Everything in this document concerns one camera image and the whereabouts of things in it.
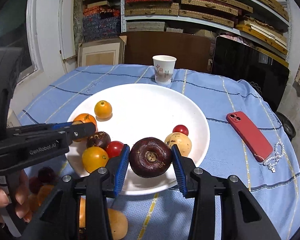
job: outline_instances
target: white plate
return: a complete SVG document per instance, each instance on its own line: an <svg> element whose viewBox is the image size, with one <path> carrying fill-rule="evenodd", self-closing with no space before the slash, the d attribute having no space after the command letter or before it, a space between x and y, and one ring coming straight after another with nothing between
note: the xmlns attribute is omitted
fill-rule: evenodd
<svg viewBox="0 0 300 240"><path fill-rule="evenodd" d="M172 129L183 124L189 130L192 150L189 158L196 166L203 161L210 142L210 130L201 109L189 98L172 89L150 84L126 84L102 90L84 100L70 115L68 122L82 113L95 116L94 106L100 100L112 105L113 116L108 121L98 122L98 130L107 132L112 141L121 141L130 148L145 137L162 141ZM86 141L72 143L66 154L68 162L80 176L88 176L81 155ZM159 192L177 184L173 166L161 176L144 179L130 167L123 184L123 195L145 195Z"/></svg>

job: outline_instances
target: human hand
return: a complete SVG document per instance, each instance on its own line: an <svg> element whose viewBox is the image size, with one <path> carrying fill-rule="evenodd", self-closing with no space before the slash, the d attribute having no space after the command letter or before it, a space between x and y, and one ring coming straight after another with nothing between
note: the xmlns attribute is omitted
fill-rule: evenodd
<svg viewBox="0 0 300 240"><path fill-rule="evenodd" d="M16 190L15 198L17 200L16 214L19 218L23 218L26 222L30 222L32 219L32 212L29 208L28 195L29 195L29 186L28 186L28 176L22 170L20 172L20 185ZM9 204L9 199L5 192L0 189L0 208L6 207ZM0 223L4 223L2 217L0 216Z"/></svg>

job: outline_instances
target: table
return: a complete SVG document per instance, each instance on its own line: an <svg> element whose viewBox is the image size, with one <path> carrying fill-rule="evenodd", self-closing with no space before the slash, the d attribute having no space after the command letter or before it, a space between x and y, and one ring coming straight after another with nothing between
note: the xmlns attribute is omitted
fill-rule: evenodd
<svg viewBox="0 0 300 240"><path fill-rule="evenodd" d="M22 125L66 122L88 96L127 83L155 84L153 66L79 67L43 90L18 118ZM265 210L280 237L292 237L300 226L300 168L292 145L268 104L244 80L236 82L186 69L175 70L167 87L189 97L207 117L211 139L200 167L218 177L237 175ZM276 165L275 173L255 160L227 122L226 114L234 111L243 111L271 145L284 143L285 155ZM64 155L29 167L26 173L35 176L43 166L52 167L60 176L75 176ZM120 195L109 199L108 207L127 216L129 228L125 239L187 239L193 203L193 199L184 199L176 188L171 188L151 195ZM216 197L215 239L221 239L220 227L220 198Z"/></svg>

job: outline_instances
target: picture frame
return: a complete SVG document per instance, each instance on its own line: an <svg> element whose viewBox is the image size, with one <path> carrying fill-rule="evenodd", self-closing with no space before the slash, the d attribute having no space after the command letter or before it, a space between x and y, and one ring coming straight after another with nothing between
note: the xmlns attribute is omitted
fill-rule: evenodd
<svg viewBox="0 0 300 240"><path fill-rule="evenodd" d="M78 67L123 64L126 42L127 36L119 36L80 43Z"/></svg>

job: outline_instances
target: black screen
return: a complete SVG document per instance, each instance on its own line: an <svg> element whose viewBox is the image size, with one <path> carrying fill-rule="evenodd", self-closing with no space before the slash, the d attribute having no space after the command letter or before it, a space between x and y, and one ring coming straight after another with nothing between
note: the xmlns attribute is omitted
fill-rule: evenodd
<svg viewBox="0 0 300 240"><path fill-rule="evenodd" d="M211 74L243 79L276 111L289 77L289 69L266 54L224 37L217 37Z"/></svg>

